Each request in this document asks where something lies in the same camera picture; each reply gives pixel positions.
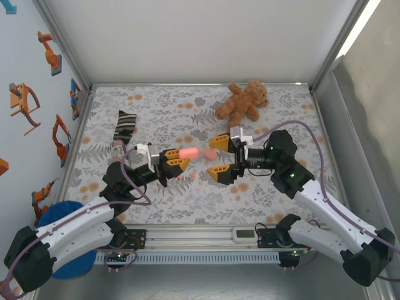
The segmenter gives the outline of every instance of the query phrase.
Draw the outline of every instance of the floral tablecloth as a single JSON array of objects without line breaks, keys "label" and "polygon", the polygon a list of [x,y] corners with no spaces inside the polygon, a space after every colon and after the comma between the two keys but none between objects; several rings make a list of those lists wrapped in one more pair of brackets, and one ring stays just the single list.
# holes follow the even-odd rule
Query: floral tablecloth
[{"label": "floral tablecloth", "polygon": [[[306,86],[268,87],[269,105],[259,109],[260,119],[242,120],[246,134],[254,137],[290,119],[310,125],[327,156],[320,120]],[[227,132],[228,121],[214,115],[231,92],[226,86],[143,86],[98,87],[91,104],[79,153],[67,189],[66,199],[87,203],[105,187],[102,181],[112,162],[111,146],[118,111],[136,113],[136,129],[127,148],[152,142],[159,151],[178,147],[198,147],[203,151],[208,141]],[[319,178],[319,156],[308,132],[299,125],[287,126],[298,146],[297,160]],[[140,154],[130,157],[130,165],[144,164]],[[286,214],[304,219],[313,213],[276,190],[268,177],[254,177],[248,172],[235,184],[214,182],[207,168],[234,162],[233,154],[218,151],[218,159],[209,162],[203,156],[191,161],[182,178],[172,179],[164,188],[159,182],[147,187],[151,206],[131,206],[119,219],[126,224],[251,224],[276,223]],[[328,191],[338,196],[326,163]]]}]

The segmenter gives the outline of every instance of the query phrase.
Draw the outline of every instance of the pink object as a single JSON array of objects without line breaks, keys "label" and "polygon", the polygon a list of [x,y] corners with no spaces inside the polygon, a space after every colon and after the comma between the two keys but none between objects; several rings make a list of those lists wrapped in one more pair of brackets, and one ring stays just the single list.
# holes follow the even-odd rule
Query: pink object
[{"label": "pink object", "polygon": [[202,153],[202,155],[208,159],[209,161],[215,161],[218,157],[217,152],[215,152],[214,150],[207,148],[206,150],[204,150],[204,152]]},{"label": "pink object", "polygon": [[199,149],[196,147],[181,149],[179,150],[179,158],[197,159],[199,158]]}]

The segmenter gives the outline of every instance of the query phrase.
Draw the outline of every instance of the teddy bear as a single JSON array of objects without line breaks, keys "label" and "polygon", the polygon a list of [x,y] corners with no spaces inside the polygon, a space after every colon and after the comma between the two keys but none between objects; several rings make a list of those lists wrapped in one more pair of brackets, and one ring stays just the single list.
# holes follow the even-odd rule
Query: teddy bear
[{"label": "teddy bear", "polygon": [[257,121],[260,118],[257,107],[264,108],[268,105],[265,85],[258,80],[250,80],[244,91],[234,82],[230,83],[228,88],[233,95],[216,109],[216,117],[220,120],[229,117],[228,130],[240,125],[244,114],[247,114],[250,120]]}]

